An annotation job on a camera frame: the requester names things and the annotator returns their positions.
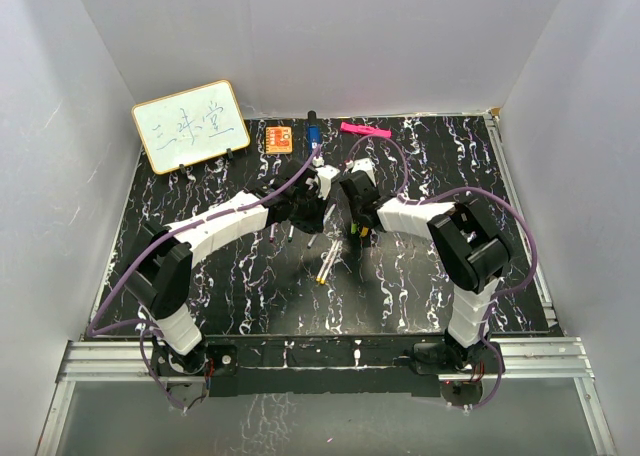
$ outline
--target black table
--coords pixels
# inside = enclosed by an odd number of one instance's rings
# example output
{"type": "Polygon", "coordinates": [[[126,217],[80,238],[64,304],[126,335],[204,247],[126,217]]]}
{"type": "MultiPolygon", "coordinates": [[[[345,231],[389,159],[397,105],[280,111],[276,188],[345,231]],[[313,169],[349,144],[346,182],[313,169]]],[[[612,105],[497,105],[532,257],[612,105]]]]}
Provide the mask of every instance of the black table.
{"type": "MultiPolygon", "coordinates": [[[[357,136],[338,131],[338,119],[320,121],[327,164],[341,163],[357,136]]],[[[482,116],[353,118],[393,131],[410,167],[409,195],[417,198],[458,186],[480,186],[507,199],[496,155],[482,116]]],[[[307,156],[305,120],[250,120],[251,145],[234,153],[233,161],[218,158],[179,172],[157,176],[146,155],[140,157],[129,195],[103,298],[122,274],[127,254],[141,224],[163,224],[189,218],[222,203],[258,177],[277,172],[291,156],[307,156]],[[293,155],[265,155],[267,126],[291,126],[293,155]]],[[[395,149],[379,141],[363,145],[359,155],[373,159],[383,192],[400,184],[402,165],[395,149]]],[[[491,206],[499,227],[512,241],[516,256],[504,285],[517,284],[528,263],[515,221],[491,206]]],[[[452,283],[433,245],[406,234],[372,231],[351,238],[346,198],[337,207],[311,249],[309,235],[296,231],[287,242],[289,223],[277,227],[274,243],[269,229],[249,234],[211,255],[193,271],[189,306],[205,334],[329,335],[439,333],[451,316],[452,283]],[[344,239],[343,250],[327,284],[316,282],[331,239],[344,239]]],[[[101,326],[136,317],[140,308],[124,294],[116,298],[101,326]]],[[[500,300],[491,326],[501,333],[547,332],[535,285],[500,300]]],[[[132,337],[134,328],[117,336],[132,337]]]]}

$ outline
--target white wall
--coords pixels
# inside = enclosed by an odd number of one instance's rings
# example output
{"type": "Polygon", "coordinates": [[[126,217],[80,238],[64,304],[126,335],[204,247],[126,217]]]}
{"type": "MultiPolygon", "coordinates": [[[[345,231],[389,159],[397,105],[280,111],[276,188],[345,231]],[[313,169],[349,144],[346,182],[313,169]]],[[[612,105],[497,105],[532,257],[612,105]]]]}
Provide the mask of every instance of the white wall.
{"type": "Polygon", "coordinates": [[[244,116],[501,106],[558,0],[82,0],[136,101],[229,79],[244,116]]]}
{"type": "Polygon", "coordinates": [[[0,447],[33,454],[131,182],[131,95],[80,0],[0,0],[0,447]]]}
{"type": "Polygon", "coordinates": [[[638,454],[640,0],[561,0],[503,109],[558,316],[584,338],[621,455],[638,454]]]}

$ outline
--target pink object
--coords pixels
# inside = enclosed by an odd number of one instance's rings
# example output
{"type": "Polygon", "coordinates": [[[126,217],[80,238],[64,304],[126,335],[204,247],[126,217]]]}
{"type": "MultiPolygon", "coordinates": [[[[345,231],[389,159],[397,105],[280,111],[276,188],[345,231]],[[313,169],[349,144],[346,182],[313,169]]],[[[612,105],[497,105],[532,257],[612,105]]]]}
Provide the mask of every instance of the pink object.
{"type": "Polygon", "coordinates": [[[382,136],[383,138],[390,138],[391,131],[388,129],[378,129],[373,126],[358,126],[357,124],[342,123],[340,124],[340,131],[348,131],[350,133],[363,134],[365,136],[382,136]]]}

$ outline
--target purple cable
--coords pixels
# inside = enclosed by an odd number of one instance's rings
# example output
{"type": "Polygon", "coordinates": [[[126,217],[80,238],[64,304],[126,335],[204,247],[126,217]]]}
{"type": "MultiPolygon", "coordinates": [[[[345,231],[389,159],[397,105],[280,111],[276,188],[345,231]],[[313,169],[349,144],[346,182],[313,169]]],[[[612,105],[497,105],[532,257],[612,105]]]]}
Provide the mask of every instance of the purple cable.
{"type": "Polygon", "coordinates": [[[400,189],[398,190],[397,194],[398,194],[398,199],[402,201],[404,204],[421,205],[421,204],[428,204],[428,203],[436,203],[438,201],[454,196],[456,194],[467,193],[467,192],[476,193],[481,196],[484,196],[487,199],[490,199],[491,201],[498,204],[499,206],[502,206],[509,214],[511,214],[516,219],[516,221],[518,221],[518,223],[520,224],[520,227],[524,231],[525,236],[527,237],[527,242],[529,243],[529,248],[531,250],[531,265],[529,267],[529,272],[527,273],[527,276],[520,282],[520,284],[517,284],[512,288],[501,289],[500,291],[496,291],[495,293],[493,293],[493,295],[491,296],[491,300],[489,301],[489,305],[487,306],[487,310],[484,314],[484,324],[480,329],[480,341],[482,342],[482,344],[485,345],[487,349],[489,349],[495,355],[496,359],[498,360],[498,376],[496,378],[496,384],[493,386],[493,388],[491,389],[487,397],[475,405],[476,408],[481,408],[482,406],[489,403],[489,401],[491,401],[495,397],[496,393],[498,392],[498,388],[500,387],[500,383],[502,382],[502,372],[504,371],[504,361],[502,359],[502,355],[485,338],[484,332],[485,332],[485,329],[487,328],[487,325],[489,324],[489,318],[493,314],[493,305],[496,302],[496,300],[499,297],[504,296],[506,294],[513,294],[513,293],[517,293],[518,291],[522,291],[529,285],[529,283],[531,283],[531,281],[533,281],[533,278],[536,274],[536,268],[538,267],[538,248],[536,246],[535,239],[533,238],[533,234],[531,233],[531,229],[527,225],[527,222],[520,215],[520,213],[516,211],[516,209],[513,206],[511,206],[505,200],[500,199],[493,193],[490,193],[489,191],[486,191],[482,188],[464,186],[461,188],[455,188],[450,191],[446,191],[442,194],[439,194],[437,196],[433,196],[427,199],[412,200],[412,199],[405,198],[403,193],[408,185],[409,165],[407,163],[407,158],[405,157],[402,149],[395,141],[392,141],[391,139],[388,139],[388,138],[384,138],[382,136],[374,136],[374,135],[362,137],[358,141],[356,141],[356,143],[351,147],[351,150],[349,151],[349,155],[347,159],[350,160],[353,158],[353,154],[355,153],[357,147],[362,143],[362,141],[364,141],[365,139],[374,138],[374,137],[381,138],[386,142],[393,144],[398,149],[398,152],[400,153],[400,157],[402,158],[402,164],[404,166],[404,182],[400,187],[400,189]]]}
{"type": "Polygon", "coordinates": [[[220,218],[222,216],[226,216],[227,214],[235,213],[237,211],[248,211],[250,209],[255,208],[256,206],[259,206],[259,205],[261,205],[263,203],[266,203],[266,202],[270,201],[271,199],[275,198],[279,194],[281,194],[284,191],[286,191],[293,183],[296,182],[296,180],[300,176],[302,176],[302,174],[311,165],[311,162],[313,161],[313,158],[315,158],[316,155],[320,152],[320,148],[321,147],[322,147],[321,145],[316,146],[316,148],[311,153],[311,156],[309,157],[309,159],[307,159],[307,161],[305,161],[305,163],[298,170],[298,172],[296,174],[294,174],[293,177],[289,181],[287,181],[280,188],[278,188],[277,190],[275,190],[273,193],[269,194],[268,196],[266,196],[266,197],[264,197],[264,198],[262,198],[262,199],[260,199],[258,201],[255,201],[255,202],[253,202],[251,204],[247,204],[246,206],[241,206],[241,207],[236,208],[236,209],[234,209],[234,208],[225,209],[224,211],[220,211],[219,213],[214,213],[214,214],[209,215],[206,219],[200,219],[200,220],[197,220],[197,221],[193,221],[193,222],[191,222],[191,223],[189,223],[189,224],[187,224],[185,226],[182,226],[181,228],[176,228],[173,231],[169,231],[167,234],[165,234],[164,236],[161,236],[160,238],[155,240],[152,244],[150,244],[140,254],[140,256],[138,256],[135,259],[135,261],[131,264],[131,266],[129,266],[129,268],[127,268],[127,270],[124,272],[124,274],[122,275],[120,280],[116,283],[116,285],[113,287],[113,289],[111,290],[109,295],[105,298],[104,302],[100,305],[100,307],[98,308],[98,311],[96,312],[96,315],[94,316],[94,318],[89,323],[89,327],[87,328],[87,335],[89,337],[93,338],[95,336],[100,336],[102,334],[105,334],[105,333],[107,333],[107,332],[109,332],[109,331],[111,331],[113,329],[120,328],[122,326],[127,326],[127,325],[132,325],[132,324],[139,324],[141,322],[151,323],[150,321],[146,321],[146,320],[129,319],[127,321],[121,321],[120,323],[116,323],[117,326],[116,325],[110,325],[110,326],[107,326],[106,328],[96,329],[96,325],[98,324],[98,321],[100,321],[100,319],[102,319],[102,317],[104,316],[104,313],[107,311],[107,308],[113,302],[113,300],[116,298],[118,293],[122,290],[122,288],[124,287],[124,285],[127,282],[127,280],[131,277],[133,272],[136,269],[138,269],[138,266],[140,266],[140,263],[142,263],[142,261],[144,261],[147,258],[147,256],[149,256],[158,246],[160,246],[162,243],[164,243],[168,239],[173,238],[177,234],[180,234],[180,233],[182,233],[184,231],[188,231],[190,229],[193,229],[193,228],[196,228],[196,227],[200,226],[205,221],[211,221],[213,219],[220,218]]]}

